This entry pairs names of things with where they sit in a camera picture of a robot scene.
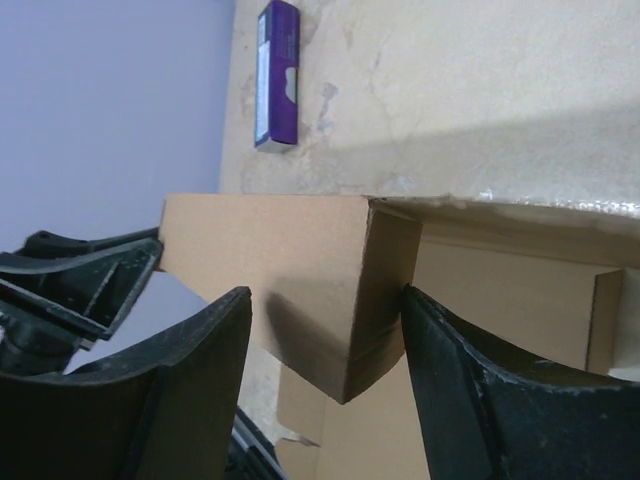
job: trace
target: purple package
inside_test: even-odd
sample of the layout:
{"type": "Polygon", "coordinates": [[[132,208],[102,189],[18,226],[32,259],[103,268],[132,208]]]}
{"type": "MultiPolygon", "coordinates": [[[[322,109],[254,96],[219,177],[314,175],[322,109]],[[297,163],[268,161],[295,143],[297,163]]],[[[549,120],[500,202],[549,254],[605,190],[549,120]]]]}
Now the purple package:
{"type": "Polygon", "coordinates": [[[255,147],[280,153],[298,143],[300,12],[272,0],[258,17],[255,147]]]}

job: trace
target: small box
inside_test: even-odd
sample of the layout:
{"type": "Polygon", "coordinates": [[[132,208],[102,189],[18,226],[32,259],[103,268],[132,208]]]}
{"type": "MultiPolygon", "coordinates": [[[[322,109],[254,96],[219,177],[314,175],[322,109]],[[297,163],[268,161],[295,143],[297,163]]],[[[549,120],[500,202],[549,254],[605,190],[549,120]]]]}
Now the small box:
{"type": "Polygon", "coordinates": [[[281,153],[298,144],[300,12],[272,0],[258,17],[255,147],[281,153]]]}
{"type": "Polygon", "coordinates": [[[421,230],[360,196],[172,194],[160,268],[207,301],[250,285],[252,341],[346,403],[404,353],[421,230]]]}

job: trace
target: cardboard box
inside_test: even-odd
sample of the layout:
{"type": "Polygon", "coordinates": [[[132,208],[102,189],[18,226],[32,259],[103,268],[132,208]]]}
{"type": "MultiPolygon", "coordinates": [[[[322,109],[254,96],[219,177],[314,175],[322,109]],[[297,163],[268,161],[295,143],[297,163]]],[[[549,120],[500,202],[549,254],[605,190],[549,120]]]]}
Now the cardboard box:
{"type": "Polygon", "coordinates": [[[569,342],[564,356],[535,353],[608,369],[616,271],[640,266],[638,227],[622,217],[447,199],[178,194],[165,206],[161,268],[209,301],[250,285],[252,339],[345,403],[402,356],[397,297],[413,278],[423,224],[429,242],[471,255],[452,269],[444,255],[462,250],[422,252],[427,293],[493,333],[510,325],[502,335],[520,346],[531,337],[551,347],[542,334],[569,342]],[[502,253],[479,259],[474,249],[502,253]],[[442,280],[454,271],[455,281],[442,280]],[[486,300],[490,287],[500,308],[486,300]]]}
{"type": "Polygon", "coordinates": [[[364,197],[170,195],[160,267],[208,301],[251,286],[252,340],[345,403],[402,356],[421,228],[364,197]]]}
{"type": "MultiPolygon", "coordinates": [[[[413,283],[527,350],[606,373],[622,273],[443,245],[425,236],[413,283]]],[[[278,420],[300,435],[276,444],[291,480],[429,478],[406,357],[348,405],[283,368],[278,420]]]]}

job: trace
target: cardboard flap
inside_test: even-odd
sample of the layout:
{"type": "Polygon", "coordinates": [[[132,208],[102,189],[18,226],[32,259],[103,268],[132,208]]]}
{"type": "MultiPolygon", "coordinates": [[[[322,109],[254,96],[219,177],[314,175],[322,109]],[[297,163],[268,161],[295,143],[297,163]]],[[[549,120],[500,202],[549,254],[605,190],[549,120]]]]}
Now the cardboard flap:
{"type": "Polygon", "coordinates": [[[174,194],[160,268],[207,301],[249,285],[252,340],[345,403],[402,355],[421,229],[360,196],[174,194]]]}
{"type": "Polygon", "coordinates": [[[327,396],[297,373],[282,367],[278,422],[309,442],[321,445],[327,396]]]}
{"type": "Polygon", "coordinates": [[[596,276],[587,351],[587,370],[607,375],[613,365],[624,270],[596,276]]]}
{"type": "Polygon", "coordinates": [[[614,377],[640,382],[640,271],[626,269],[615,334],[614,377]]]}
{"type": "Polygon", "coordinates": [[[321,430],[318,446],[277,443],[278,459],[291,480],[429,478],[405,356],[347,405],[283,368],[278,419],[303,436],[321,430]]]}
{"type": "MultiPolygon", "coordinates": [[[[586,369],[594,298],[600,299],[598,331],[615,328],[620,270],[427,240],[420,247],[414,285],[465,320],[525,350],[586,369]],[[602,277],[601,288],[596,288],[596,278],[608,273],[612,276],[602,277]]],[[[611,346],[606,353],[606,342],[592,341],[594,354],[610,358],[611,346]]]]}
{"type": "Polygon", "coordinates": [[[608,213],[452,198],[373,199],[424,223],[433,242],[573,262],[640,267],[640,222],[608,213]]]}
{"type": "Polygon", "coordinates": [[[317,480],[320,449],[295,440],[280,439],[276,443],[276,456],[289,480],[317,480]]]}

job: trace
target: black plastic part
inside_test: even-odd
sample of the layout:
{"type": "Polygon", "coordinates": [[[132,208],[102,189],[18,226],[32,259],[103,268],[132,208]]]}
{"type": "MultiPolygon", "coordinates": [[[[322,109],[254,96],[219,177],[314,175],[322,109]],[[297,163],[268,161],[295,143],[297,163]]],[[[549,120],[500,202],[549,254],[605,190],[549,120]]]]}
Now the black plastic part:
{"type": "Polygon", "coordinates": [[[70,375],[0,374],[0,477],[224,478],[250,327],[236,288],[70,375]]]}
{"type": "Polygon", "coordinates": [[[640,478],[640,385],[526,352],[413,287],[402,303],[433,480],[640,478]]]}
{"type": "Polygon", "coordinates": [[[224,480],[287,480],[273,445],[240,408],[233,422],[224,480]]]}
{"type": "Polygon", "coordinates": [[[40,232],[0,254],[0,371],[61,372],[78,348],[108,340],[160,259],[157,233],[86,242],[40,232]]]}

